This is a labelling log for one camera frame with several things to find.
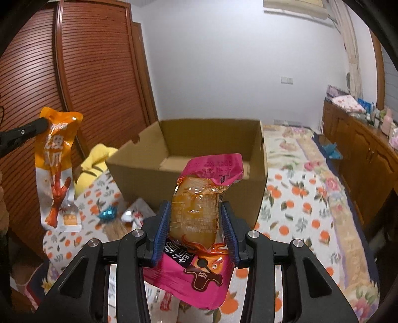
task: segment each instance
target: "black label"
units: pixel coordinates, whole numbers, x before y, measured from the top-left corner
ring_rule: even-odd
[[[163,251],[184,268],[187,268],[191,264],[191,261],[195,256],[193,253],[188,252],[186,248],[173,243],[169,238],[166,239]]]

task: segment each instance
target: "chicken feet snack package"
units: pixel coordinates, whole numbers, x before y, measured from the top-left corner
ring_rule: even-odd
[[[58,112],[45,107],[40,117],[49,121],[48,129],[36,136],[35,166],[41,225],[59,232],[82,229],[78,208],[74,204],[70,151],[83,115]]]
[[[240,154],[190,160],[172,199],[169,238],[145,280],[198,308],[221,306],[234,271],[219,232],[218,203],[224,191],[243,177]]]

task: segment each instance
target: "wall socket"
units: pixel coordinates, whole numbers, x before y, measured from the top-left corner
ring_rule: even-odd
[[[293,78],[288,78],[286,76],[281,76],[282,84],[293,84]]]

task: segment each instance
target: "floral bedspread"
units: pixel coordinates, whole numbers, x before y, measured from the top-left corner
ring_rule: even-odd
[[[369,247],[355,225],[356,214],[329,161],[321,153],[316,135],[305,128],[284,126],[265,126],[264,135],[268,181],[255,229],[281,242],[302,239],[338,284],[359,322],[366,322],[378,307],[377,270],[373,259],[366,257]],[[108,172],[77,203],[82,231],[48,232],[43,240],[43,249],[51,262],[48,277],[43,281],[47,290],[57,273],[64,270],[89,239],[96,237],[106,242],[117,231],[117,224],[101,225],[98,213],[109,205],[117,205],[118,213],[126,208]],[[175,315],[164,313],[163,322],[239,322],[247,276],[247,269],[235,269],[227,298],[220,308],[209,311],[180,302]],[[275,322],[281,322],[283,291],[279,266],[275,268],[275,278]],[[111,306],[108,321],[116,322],[115,309]]]

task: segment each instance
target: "pink bottle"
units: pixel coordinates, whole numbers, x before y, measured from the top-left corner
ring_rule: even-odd
[[[381,131],[387,136],[390,133],[391,122],[392,122],[392,111],[390,108],[387,108],[387,114],[385,115],[383,119],[383,124],[381,126]]]

